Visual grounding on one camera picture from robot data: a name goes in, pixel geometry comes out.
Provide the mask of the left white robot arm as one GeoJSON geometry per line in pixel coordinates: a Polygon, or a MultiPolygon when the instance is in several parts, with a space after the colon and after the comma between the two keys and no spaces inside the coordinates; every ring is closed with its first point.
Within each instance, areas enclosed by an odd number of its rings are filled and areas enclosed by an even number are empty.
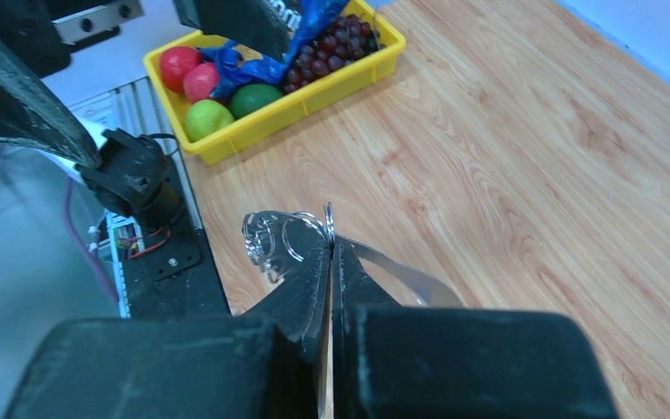
{"type": "Polygon", "coordinates": [[[150,232],[171,228],[188,208],[157,136],[82,122],[41,80],[72,53],[53,23],[55,5],[0,1],[0,145],[66,159],[107,210],[150,232]]]}

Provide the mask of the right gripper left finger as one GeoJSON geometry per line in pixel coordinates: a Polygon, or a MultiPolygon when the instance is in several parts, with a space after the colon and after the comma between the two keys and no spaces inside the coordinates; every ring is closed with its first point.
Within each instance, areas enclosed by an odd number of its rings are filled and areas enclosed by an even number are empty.
{"type": "Polygon", "coordinates": [[[283,337],[304,362],[326,361],[329,244],[304,222],[248,222],[242,231],[251,262],[278,285],[243,315],[256,322],[256,331],[238,334],[246,348],[236,353],[269,356],[283,337]]]}

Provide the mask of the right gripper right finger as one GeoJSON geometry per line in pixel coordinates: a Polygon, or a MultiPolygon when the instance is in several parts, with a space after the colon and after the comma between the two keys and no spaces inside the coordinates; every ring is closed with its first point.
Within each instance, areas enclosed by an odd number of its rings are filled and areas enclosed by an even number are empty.
{"type": "Polygon", "coordinates": [[[357,304],[400,306],[386,290],[366,273],[352,244],[336,238],[332,260],[333,358],[345,354],[348,310],[357,304]]]}

